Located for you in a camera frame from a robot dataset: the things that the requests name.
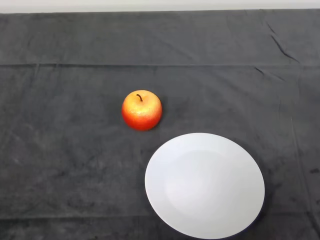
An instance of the white wall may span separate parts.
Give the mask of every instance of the white wall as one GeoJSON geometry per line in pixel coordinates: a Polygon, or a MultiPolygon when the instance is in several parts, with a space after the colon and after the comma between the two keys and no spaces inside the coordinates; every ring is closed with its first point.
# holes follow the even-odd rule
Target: white wall
{"type": "Polygon", "coordinates": [[[320,0],[0,0],[0,13],[320,8],[320,0]]]}

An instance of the white plate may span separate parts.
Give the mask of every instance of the white plate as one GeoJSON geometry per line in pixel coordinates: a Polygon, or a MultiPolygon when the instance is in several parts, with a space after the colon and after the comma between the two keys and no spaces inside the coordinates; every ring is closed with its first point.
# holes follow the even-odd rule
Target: white plate
{"type": "Polygon", "coordinates": [[[202,239],[241,232],[258,216],[265,197],[263,176],[249,153],[209,133],[163,144],[146,168],[145,190],[164,222],[202,239]]]}

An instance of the plate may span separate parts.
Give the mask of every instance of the plate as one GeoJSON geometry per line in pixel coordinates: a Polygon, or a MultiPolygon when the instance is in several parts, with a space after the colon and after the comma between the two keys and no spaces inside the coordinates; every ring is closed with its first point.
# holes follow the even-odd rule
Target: plate
{"type": "Polygon", "coordinates": [[[258,216],[265,197],[263,176],[250,154],[209,133],[163,144],[146,168],[145,190],[164,222],[201,239],[241,232],[258,216]]]}

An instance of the apple stem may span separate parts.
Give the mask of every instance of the apple stem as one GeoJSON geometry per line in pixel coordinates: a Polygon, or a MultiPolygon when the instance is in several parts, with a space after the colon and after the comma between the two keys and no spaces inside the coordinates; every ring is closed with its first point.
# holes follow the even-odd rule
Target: apple stem
{"type": "Polygon", "coordinates": [[[143,102],[142,97],[139,94],[137,96],[140,98],[140,102],[143,102]]]}

